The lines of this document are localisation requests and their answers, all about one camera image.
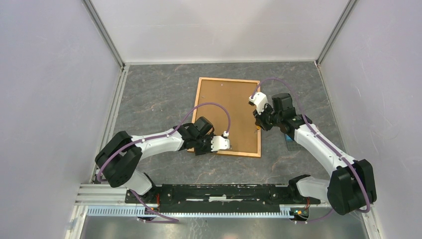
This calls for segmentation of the wooden picture frame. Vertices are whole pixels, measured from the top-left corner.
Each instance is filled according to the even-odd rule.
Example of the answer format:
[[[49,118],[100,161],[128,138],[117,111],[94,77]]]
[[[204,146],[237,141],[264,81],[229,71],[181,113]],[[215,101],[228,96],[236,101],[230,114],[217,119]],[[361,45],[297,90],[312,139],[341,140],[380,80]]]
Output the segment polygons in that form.
[[[216,154],[261,157],[261,130],[255,125],[255,107],[248,100],[254,90],[260,92],[259,83],[257,80],[199,78],[195,106],[216,103],[223,106],[230,115],[230,146]]]

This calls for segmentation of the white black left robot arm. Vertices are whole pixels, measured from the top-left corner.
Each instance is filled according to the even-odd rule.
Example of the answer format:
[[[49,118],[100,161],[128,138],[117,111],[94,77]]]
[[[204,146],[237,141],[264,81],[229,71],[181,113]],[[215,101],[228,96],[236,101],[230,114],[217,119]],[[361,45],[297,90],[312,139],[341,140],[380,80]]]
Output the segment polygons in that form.
[[[118,132],[95,157],[98,175],[113,188],[124,186],[150,203],[156,198],[154,183],[146,173],[137,170],[141,160],[164,152],[193,149],[197,155],[211,152],[215,136],[213,124],[205,117],[150,135]]]

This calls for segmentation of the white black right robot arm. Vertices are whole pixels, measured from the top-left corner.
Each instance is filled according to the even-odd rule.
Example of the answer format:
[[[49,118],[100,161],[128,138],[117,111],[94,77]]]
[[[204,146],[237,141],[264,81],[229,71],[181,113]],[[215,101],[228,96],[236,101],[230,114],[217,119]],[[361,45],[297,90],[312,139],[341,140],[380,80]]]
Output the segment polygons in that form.
[[[325,137],[311,119],[298,114],[288,93],[272,97],[272,104],[262,92],[249,97],[255,124],[269,131],[274,127],[306,149],[326,170],[328,180],[304,174],[291,179],[287,195],[300,203],[306,197],[328,202],[333,210],[345,215],[355,210],[367,213],[377,200],[373,167],[366,160],[357,160],[343,152]]]

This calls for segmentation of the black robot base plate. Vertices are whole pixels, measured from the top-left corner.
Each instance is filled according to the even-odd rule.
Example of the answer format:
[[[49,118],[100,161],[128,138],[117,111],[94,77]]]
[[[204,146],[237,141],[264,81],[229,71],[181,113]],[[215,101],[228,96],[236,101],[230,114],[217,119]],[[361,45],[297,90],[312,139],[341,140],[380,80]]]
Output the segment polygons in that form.
[[[138,197],[127,191],[127,204],[139,200],[160,213],[275,213],[280,205],[321,203],[278,184],[163,184]]]

